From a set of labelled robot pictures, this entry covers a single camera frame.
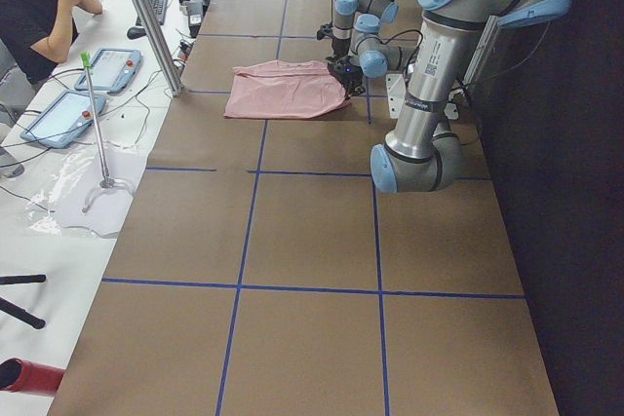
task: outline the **person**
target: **person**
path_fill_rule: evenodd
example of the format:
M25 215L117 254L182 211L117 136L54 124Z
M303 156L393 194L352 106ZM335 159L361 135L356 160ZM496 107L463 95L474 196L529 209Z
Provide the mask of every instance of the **person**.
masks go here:
M99 0L0 0L0 39L37 91L67 61L78 36L72 10L99 15Z

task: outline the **pink shirt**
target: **pink shirt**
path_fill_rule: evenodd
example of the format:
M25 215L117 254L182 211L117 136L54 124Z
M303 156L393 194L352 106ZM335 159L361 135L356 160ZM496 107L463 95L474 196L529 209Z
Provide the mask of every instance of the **pink shirt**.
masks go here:
M330 75L326 64L316 60L271 60L233 70L225 117L309 119L349 104L342 85Z

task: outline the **white desk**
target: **white desk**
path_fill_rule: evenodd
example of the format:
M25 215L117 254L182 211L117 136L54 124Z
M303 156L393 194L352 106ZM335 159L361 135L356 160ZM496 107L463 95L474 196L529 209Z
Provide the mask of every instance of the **white desk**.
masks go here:
M92 55L99 47L133 48L143 53L143 62L133 82L121 94L107 102L110 109L126 101L148 82L160 67L146 37L131 41L127 29L137 17L131 0L103 0L104 13L94 17L71 48L69 61L55 73L81 66L80 53ZM179 12L177 0L171 0L163 33L173 52L180 34L188 34L186 17ZM73 87L78 74L61 75L60 80ZM28 109L43 110L63 91L63 86L48 82L33 99ZM171 95L162 75L140 95L150 108L146 132L132 148L146 156L165 119ZM135 100L120 111L101 119L104 138L120 145L132 145L140 132L146 109ZM22 126L35 116L24 115ZM4 146L19 160L26 160L44 148L37 144L20 144L21 129L15 126ZM89 128L79 138L95 142L95 131ZM15 179L0 179L0 184L14 193L54 209L55 201L69 190L71 181L80 177L87 164L97 155L96 145L72 144L66 149L50 150L43 156L24 163L25 172ZM45 274L44 284L18 284L0 287L0 296L26 309L47 322L36 330L6 314L0 314L0 361L22 358L65 368L91 307L101 275L115 246L116 236L102 239L87 229L60 228L54 215L0 191L0 275ZM48 412L51 398L24 394L0 393L3 416L39 416Z

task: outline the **black cable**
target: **black cable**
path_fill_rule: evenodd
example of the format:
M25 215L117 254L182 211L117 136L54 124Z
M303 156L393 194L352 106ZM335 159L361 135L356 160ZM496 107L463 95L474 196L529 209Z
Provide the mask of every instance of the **black cable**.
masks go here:
M156 79L156 77L158 76L158 74L159 74L160 72L161 72L161 70L156 70L155 72L153 72L153 73L151 74L150 78L148 79L147 83L145 84L145 86L144 86L143 88L141 88L138 92L136 92L134 95L130 96L130 97L129 97L126 101L124 101L122 104L120 104L119 106L117 106L117 107L115 107L115 108L113 108L113 109L110 109L110 110L108 110L108 111L106 111L106 112L102 112L102 113L100 113L99 115L100 115L100 116L105 116L105 115L110 114L110 113L112 113L112 112L114 112L114 111L116 111L116 110L118 110L118 109L121 109L121 108L122 108L122 107L124 107L125 105L127 105L130 101L132 101L132 100L133 100L133 99L135 99L137 96L139 96L141 93L143 93L143 92L144 92L144 91L145 91L145 90L146 90L146 89L147 89L147 88L151 85L151 83L152 83L152 82ZM0 106L2 106L2 107L5 109L5 111L7 110L7 108L6 108L6 107L5 107L2 103L0 103ZM65 135L66 133L70 133L70 132L75 132L75 131L76 131L75 129L70 129L70 130L68 130L68 131L66 131L66 132L55 133L54 135L46 135L46 136L40 136L40 137L37 137L34 133L32 133L31 131L29 131L26 127L24 127L24 126L22 126L22 125L18 124L18 122L17 122L15 119L12 119L12 121L13 121L13 122L14 122L14 124L15 124L15 125L17 125L20 129L24 129L25 131L29 132L29 133L33 136L33 138L34 138L34 139L33 139L32 141L24 141L24 142L22 142L22 143L13 143L13 144L10 144L10 145L3 145L5 148L13 148L13 147L16 147L16 146L27 145L27 144L30 144L30 143L39 143L41 146L43 146L44 148L47 148L47 149L49 150L49 149L51 149L51 147L47 147L46 145L44 145L43 143L41 143L41 140L44 140L44 139L46 139L46 138L52 138L53 136Z
M34 160L35 158L39 158L40 156L42 156L44 153L47 153L48 151L52 150L52 148L46 148L45 150L43 150L41 153L35 155L35 156L31 156L30 158L26 158L25 160L21 160L21 161L17 161L16 163L10 163L9 165L0 165L0 168L10 168L11 166L17 166L17 165L21 165L23 163L27 163L29 161Z
M470 92L468 91L468 87L466 86L466 84L464 84L463 80L460 77L457 77L455 79L457 81L457 83L459 84L459 89L463 91L464 96L466 96L466 102L468 104L468 108L469 109L474 109L474 102L472 99L472 95L470 94Z
M53 209L45 208L44 206L39 205L39 204L37 204L36 202L33 202L33 201L32 201L32 200L30 200L28 197L24 197L24 196L22 196L22 195L18 195L18 194L14 193L14 192L11 192L9 189L7 189L7 188L5 188L5 187L2 187L1 185L0 185L0 189L4 190L4 191L5 191L7 194L9 194L9 195L12 195L12 196L14 196L14 197L17 197L18 199L28 200L28 201L29 201L29 202L31 202L33 205L35 205L35 206L39 207L39 208L40 208L40 209L42 209L43 211L47 211L47 212L49 212L49 213L54 213L54 212L55 212Z
M500 72L496 72L492 75L487 76L486 78L481 78L479 80L477 80L476 82L471 82L468 83L466 85L464 85L464 87L467 89L468 87L474 87L475 85L479 85L480 83L483 82L488 82L489 80L493 80L494 78L498 78L501 75L506 75L509 72L513 72L514 70L520 68L521 66L523 66L531 57L533 57L533 55L537 52L537 50L539 49L539 47L541 46L542 42L544 41L544 38L546 37L546 33L548 33L548 28L550 27L550 21L548 21L546 23L546 27L544 28L544 32L542 33L541 37L539 38L539 40L537 41L537 43L535 44L535 46L533 47L532 51L530 53L528 53L528 56L526 56L525 58L523 58L520 62L518 62L516 65L506 68L505 70L501 70ZM455 92L457 90L462 90L461 87L457 87L457 88L453 88L451 91Z
M416 47L416 49L414 49L412 51L412 53L409 55L408 61L406 62L406 66L403 69L403 78L407 78L408 77L408 68L410 68L410 64L411 61L414 59L414 57L416 56L416 54L418 53L418 50L420 49L420 44L418 44L418 46Z
M59 76L61 75L65 75L67 73L72 73L72 72L83 72L84 69L83 68L68 68L67 70L63 70L61 72L55 73L54 75L50 75L48 78L46 78L46 82L49 82L50 80L57 80L59 83L61 83L64 87L67 88L67 86L62 83L59 80Z
M422 31L420 31L419 29L415 29L415 28L406 29L405 31L401 31L400 33L397 33L394 36L391 36L390 39L386 40L385 43L382 41L381 44L388 44L390 41L398 38L399 36L401 36L403 34L407 34L407 33L418 33L418 35L420 36L420 41L418 41L418 46L420 46L420 44L422 43L422 40L423 40Z

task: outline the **chair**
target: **chair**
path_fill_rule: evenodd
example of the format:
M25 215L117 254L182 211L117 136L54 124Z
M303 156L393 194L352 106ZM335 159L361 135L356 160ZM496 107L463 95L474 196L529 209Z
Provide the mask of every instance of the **chair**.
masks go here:
M35 91L0 41L0 122L12 127L35 97Z
M43 283L46 280L45 275L24 275L16 277L0 277L1 284L28 284L28 283ZM12 302L7 301L0 297L0 311L6 312L12 317L28 323L30 326L36 329L41 329L46 326L46 321L39 319L32 314L26 312L21 307L16 306Z

